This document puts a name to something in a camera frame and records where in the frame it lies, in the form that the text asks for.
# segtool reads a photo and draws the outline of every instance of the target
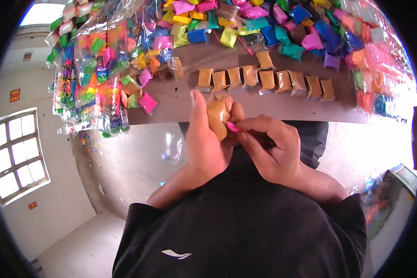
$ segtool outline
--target logo on shirt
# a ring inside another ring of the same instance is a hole
[[[163,250],[161,252],[168,256],[177,257],[178,260],[183,260],[192,254],[192,253],[178,254],[178,253],[173,252],[173,250],[170,250],[170,249]]]

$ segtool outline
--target window frame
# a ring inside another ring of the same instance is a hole
[[[10,132],[9,132],[9,122],[12,121],[12,120],[18,119],[18,118],[22,118],[24,116],[31,115],[31,114],[34,115],[34,132],[31,133],[31,134],[28,134],[28,135],[24,135],[22,137],[19,137],[19,138],[14,139],[14,140],[11,141],[10,140],[11,139],[10,138]],[[11,167],[6,169],[6,170],[1,171],[0,172],[0,178],[4,177],[5,175],[13,173],[14,177],[16,178],[17,185],[19,186],[19,190],[12,193],[11,195],[6,196],[4,198],[2,198],[0,196],[0,202],[2,204],[5,204],[5,203],[9,202],[10,200],[14,199],[15,197],[19,196],[20,194],[24,193],[25,191],[27,191],[27,190],[35,187],[35,186],[38,186],[42,183],[45,183],[47,181],[50,181],[50,179],[49,179],[48,171],[46,169],[45,160],[43,158],[42,147],[40,146],[39,127],[37,125],[37,108],[31,108],[31,109],[23,110],[23,111],[11,114],[9,116],[5,116],[3,118],[0,118],[0,125],[1,124],[5,124],[6,143],[0,146],[0,150],[5,149],[5,148],[8,149],[9,158],[11,160]],[[19,164],[16,164],[15,161],[14,161],[14,155],[12,153],[12,146],[17,144],[17,143],[20,143],[20,142],[23,142],[23,141],[26,141],[26,140],[29,140],[29,139],[32,139],[32,138],[35,138],[35,140],[37,141],[37,148],[39,150],[39,155],[35,158],[31,158],[31,159],[25,160],[25,161],[23,161]],[[31,183],[29,185],[26,185],[26,186],[22,187],[19,175],[17,174],[17,170],[20,169],[21,167],[29,165],[33,162],[38,161],[38,160],[40,160],[42,162],[42,168],[43,168],[45,177],[38,180],[38,181],[34,181],[33,183]]]

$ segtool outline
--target pile of packets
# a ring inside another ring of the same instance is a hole
[[[226,49],[246,48],[251,55],[279,45],[281,55],[299,61],[310,52],[325,67],[344,65],[354,76],[357,103],[368,114],[402,117],[404,108],[417,104],[406,52],[373,0],[75,0],[46,38],[47,63],[57,66],[50,88],[53,111],[65,122],[58,133],[96,129],[112,136],[129,128],[128,108],[153,114],[158,103],[145,85],[154,76],[183,78],[190,67],[173,50],[190,44],[187,50],[197,51],[191,44],[208,43],[210,36]],[[261,80],[270,80],[265,76],[270,73],[261,74]],[[304,84],[301,73],[277,75]],[[326,95],[329,83],[321,82]]]

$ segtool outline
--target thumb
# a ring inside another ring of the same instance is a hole
[[[190,90],[192,98],[192,111],[190,113],[190,125],[197,127],[209,127],[209,120],[207,118],[207,105],[201,92],[196,89]]]
[[[258,172],[265,178],[267,173],[277,166],[276,161],[267,153],[261,144],[248,132],[238,134],[238,140],[249,154]]]

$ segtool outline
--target window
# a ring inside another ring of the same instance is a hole
[[[40,147],[35,109],[0,119],[0,200],[49,181]]]

